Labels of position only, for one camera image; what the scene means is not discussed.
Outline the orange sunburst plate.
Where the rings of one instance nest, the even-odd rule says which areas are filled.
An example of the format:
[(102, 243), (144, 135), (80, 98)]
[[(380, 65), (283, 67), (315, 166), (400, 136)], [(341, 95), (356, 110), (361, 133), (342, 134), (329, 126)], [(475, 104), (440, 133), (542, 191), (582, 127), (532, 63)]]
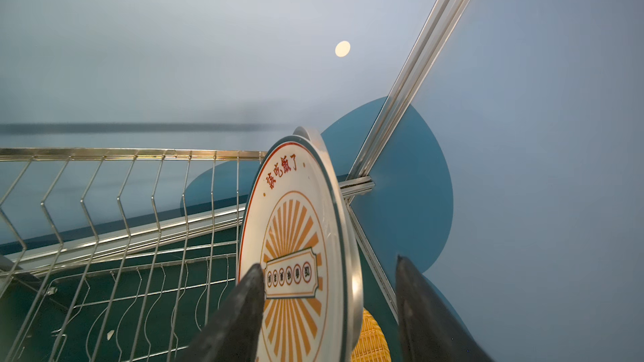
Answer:
[(244, 212), (237, 273), (261, 266), (260, 361), (347, 361), (364, 291), (357, 240), (321, 135), (298, 127), (268, 151)]

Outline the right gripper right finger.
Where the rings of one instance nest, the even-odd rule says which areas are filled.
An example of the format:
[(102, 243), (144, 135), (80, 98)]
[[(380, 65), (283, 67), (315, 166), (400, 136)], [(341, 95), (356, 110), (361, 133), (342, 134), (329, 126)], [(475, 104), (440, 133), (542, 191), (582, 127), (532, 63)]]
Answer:
[(405, 361), (491, 361), (414, 263), (397, 258), (398, 332)]

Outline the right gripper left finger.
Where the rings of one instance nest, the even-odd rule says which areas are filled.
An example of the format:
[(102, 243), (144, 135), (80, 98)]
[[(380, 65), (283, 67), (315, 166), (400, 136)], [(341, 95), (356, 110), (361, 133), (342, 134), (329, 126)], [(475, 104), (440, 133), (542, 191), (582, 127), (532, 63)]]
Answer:
[(177, 360), (253, 361), (258, 353), (265, 303), (261, 266), (252, 265)]

